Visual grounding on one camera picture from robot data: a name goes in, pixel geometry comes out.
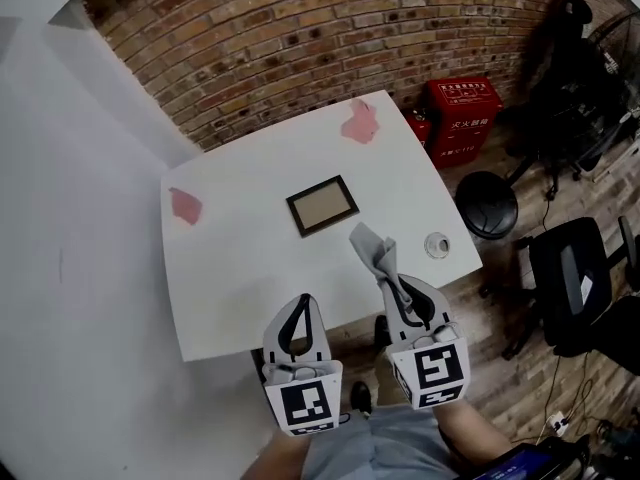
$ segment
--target power plug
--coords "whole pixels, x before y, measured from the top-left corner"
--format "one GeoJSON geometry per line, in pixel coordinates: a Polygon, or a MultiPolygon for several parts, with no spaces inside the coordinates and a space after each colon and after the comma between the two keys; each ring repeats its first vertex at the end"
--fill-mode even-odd
{"type": "Polygon", "coordinates": [[[558,411],[549,418],[549,428],[553,430],[555,435],[562,437],[569,428],[569,422],[564,417],[564,414],[558,411]]]}

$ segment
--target forearm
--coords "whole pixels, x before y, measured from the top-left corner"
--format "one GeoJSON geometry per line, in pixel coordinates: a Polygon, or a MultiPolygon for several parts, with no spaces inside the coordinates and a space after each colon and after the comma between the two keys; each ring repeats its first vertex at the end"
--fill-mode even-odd
{"type": "Polygon", "coordinates": [[[510,441],[465,400],[434,407],[433,414],[440,430],[473,464],[485,464],[512,448],[510,441]]]}
{"type": "Polygon", "coordinates": [[[241,480],[300,480],[310,442],[309,437],[290,437],[276,430],[241,480]]]}

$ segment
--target black shoe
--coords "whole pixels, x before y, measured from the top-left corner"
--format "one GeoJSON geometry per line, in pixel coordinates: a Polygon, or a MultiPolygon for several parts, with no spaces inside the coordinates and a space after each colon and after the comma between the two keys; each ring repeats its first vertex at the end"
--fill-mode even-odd
{"type": "Polygon", "coordinates": [[[376,352],[380,352],[383,348],[391,345],[391,336],[389,335],[389,325],[387,317],[379,315],[376,317],[376,323],[373,331],[373,346],[376,352]]]}
{"type": "Polygon", "coordinates": [[[351,409],[371,414],[371,391],[369,387],[359,380],[351,388],[351,409]]]}

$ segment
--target pink cloth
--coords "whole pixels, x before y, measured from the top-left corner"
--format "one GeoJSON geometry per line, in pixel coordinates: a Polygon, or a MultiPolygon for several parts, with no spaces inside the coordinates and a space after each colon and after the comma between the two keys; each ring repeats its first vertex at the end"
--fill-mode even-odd
{"type": "Polygon", "coordinates": [[[200,212],[202,211],[202,202],[197,197],[179,188],[171,187],[169,192],[171,192],[171,208],[173,209],[173,214],[176,217],[184,219],[192,226],[198,222],[200,212]]]}
{"type": "Polygon", "coordinates": [[[353,139],[360,144],[371,142],[380,128],[378,121],[376,121],[376,108],[356,98],[351,101],[351,109],[353,117],[342,125],[342,136],[353,139]]]}

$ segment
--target white table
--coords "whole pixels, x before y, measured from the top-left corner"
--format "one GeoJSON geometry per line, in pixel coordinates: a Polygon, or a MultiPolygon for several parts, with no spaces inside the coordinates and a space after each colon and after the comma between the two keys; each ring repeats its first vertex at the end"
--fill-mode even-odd
{"type": "Polygon", "coordinates": [[[398,270],[435,287],[482,263],[462,219],[385,91],[361,97],[380,129],[368,144],[341,135],[350,101],[247,135],[167,173],[162,231],[169,293],[185,361],[260,348],[274,315],[313,295],[327,329],[383,311],[374,277],[349,243],[362,221],[398,242],[398,270]],[[286,198],[341,175],[360,213],[301,238],[286,198]],[[175,217],[169,189],[203,203],[192,227],[175,217]],[[439,231],[444,259],[424,249],[439,231]]]}

